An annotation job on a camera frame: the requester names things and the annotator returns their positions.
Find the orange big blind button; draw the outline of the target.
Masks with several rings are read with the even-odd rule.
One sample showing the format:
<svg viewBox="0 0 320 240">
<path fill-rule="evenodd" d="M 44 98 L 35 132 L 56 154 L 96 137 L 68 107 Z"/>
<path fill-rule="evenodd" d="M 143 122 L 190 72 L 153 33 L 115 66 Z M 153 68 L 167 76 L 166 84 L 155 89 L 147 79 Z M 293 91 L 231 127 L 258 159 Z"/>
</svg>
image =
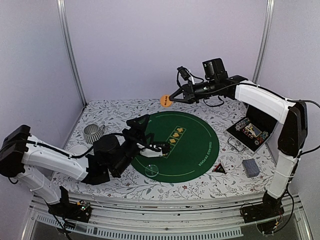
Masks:
<svg viewBox="0 0 320 240">
<path fill-rule="evenodd" d="M 168 108 L 172 105 L 172 101 L 170 100 L 170 96 L 168 94 L 165 94 L 163 95 L 161 98 L 160 98 L 160 105 L 164 108 Z"/>
</svg>

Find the clear round dealer button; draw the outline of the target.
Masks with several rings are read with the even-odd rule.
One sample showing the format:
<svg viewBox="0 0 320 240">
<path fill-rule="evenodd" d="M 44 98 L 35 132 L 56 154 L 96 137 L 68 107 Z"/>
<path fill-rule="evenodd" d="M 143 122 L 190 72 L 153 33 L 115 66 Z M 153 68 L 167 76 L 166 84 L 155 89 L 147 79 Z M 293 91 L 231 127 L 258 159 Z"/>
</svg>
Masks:
<svg viewBox="0 0 320 240">
<path fill-rule="evenodd" d="M 159 168 L 154 164 L 148 164 L 145 169 L 144 173 L 149 178 L 154 178 L 159 174 Z"/>
</svg>

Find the black red triangular card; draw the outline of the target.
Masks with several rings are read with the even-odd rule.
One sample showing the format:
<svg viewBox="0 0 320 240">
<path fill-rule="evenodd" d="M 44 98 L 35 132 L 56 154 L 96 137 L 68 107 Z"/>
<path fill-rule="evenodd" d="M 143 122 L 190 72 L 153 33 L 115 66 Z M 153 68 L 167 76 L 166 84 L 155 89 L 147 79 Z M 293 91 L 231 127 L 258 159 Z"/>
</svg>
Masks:
<svg viewBox="0 0 320 240">
<path fill-rule="evenodd" d="M 213 168 L 212 172 L 222 173 L 222 174 L 226 174 L 226 173 L 227 173 L 221 162 L 218 163 L 218 164 Z"/>
</svg>

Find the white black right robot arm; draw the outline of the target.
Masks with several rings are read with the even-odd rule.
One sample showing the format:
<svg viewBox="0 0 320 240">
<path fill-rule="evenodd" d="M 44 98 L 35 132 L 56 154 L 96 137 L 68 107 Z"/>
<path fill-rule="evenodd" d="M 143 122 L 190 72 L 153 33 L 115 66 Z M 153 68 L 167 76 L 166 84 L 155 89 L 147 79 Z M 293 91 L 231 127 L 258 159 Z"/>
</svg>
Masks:
<svg viewBox="0 0 320 240">
<path fill-rule="evenodd" d="M 307 106 L 258 86 L 243 76 L 228 76 L 221 58 L 205 61 L 202 65 L 205 78 L 200 83 L 194 82 L 196 77 L 187 68 L 177 68 L 177 76 L 186 84 L 178 85 L 178 90 L 169 96 L 170 101 L 192 104 L 223 96 L 247 104 L 250 122 L 264 132 L 271 134 L 276 124 L 282 125 L 271 184 L 263 195 L 262 204 L 253 209 L 256 216 L 269 218 L 280 212 L 281 200 L 297 170 L 308 135 Z"/>
</svg>

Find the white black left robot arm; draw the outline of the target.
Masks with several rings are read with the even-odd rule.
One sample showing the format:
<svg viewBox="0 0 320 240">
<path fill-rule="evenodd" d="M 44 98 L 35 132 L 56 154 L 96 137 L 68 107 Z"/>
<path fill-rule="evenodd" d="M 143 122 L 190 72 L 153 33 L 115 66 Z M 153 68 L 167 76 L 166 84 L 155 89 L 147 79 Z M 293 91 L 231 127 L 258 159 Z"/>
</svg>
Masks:
<svg viewBox="0 0 320 240">
<path fill-rule="evenodd" d="M 145 134 L 149 118 L 146 114 L 127 120 L 128 128 L 121 133 L 103 135 L 79 155 L 39 140 L 30 133 L 28 125 L 22 124 L 3 140 L 0 174 L 25 183 L 63 217 L 70 217 L 75 210 L 67 190 L 53 186 L 37 167 L 88 185 L 109 182 L 111 177 L 120 178 L 137 155 L 154 158 L 163 154 L 162 147 L 153 142 L 154 134 Z"/>
</svg>

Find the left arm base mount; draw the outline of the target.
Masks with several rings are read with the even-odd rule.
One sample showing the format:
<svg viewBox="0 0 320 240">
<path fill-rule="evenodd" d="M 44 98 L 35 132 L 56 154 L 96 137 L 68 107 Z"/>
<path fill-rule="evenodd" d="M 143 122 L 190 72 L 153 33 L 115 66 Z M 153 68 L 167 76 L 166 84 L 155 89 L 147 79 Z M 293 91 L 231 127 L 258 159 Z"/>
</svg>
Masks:
<svg viewBox="0 0 320 240">
<path fill-rule="evenodd" d="M 48 204 L 48 213 L 63 220 L 72 220 L 76 222 L 88 223 L 91 218 L 91 203 L 80 200 L 76 203 L 69 201 L 59 202 L 57 204 Z"/>
</svg>

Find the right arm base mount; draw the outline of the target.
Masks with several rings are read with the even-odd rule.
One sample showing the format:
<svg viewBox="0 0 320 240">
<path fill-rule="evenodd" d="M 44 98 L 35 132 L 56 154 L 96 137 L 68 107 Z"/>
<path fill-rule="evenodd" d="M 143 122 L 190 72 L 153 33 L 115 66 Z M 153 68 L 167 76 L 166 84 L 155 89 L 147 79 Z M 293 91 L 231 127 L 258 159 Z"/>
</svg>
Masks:
<svg viewBox="0 0 320 240">
<path fill-rule="evenodd" d="M 283 214 L 285 211 L 281 198 L 276 200 L 263 200 L 260 204 L 246 202 L 240 207 L 239 212 L 245 223 L 273 218 L 273 220 L 257 224 L 258 231 L 265 236 L 279 232 L 288 224 L 288 221 L 283 222 Z"/>
</svg>

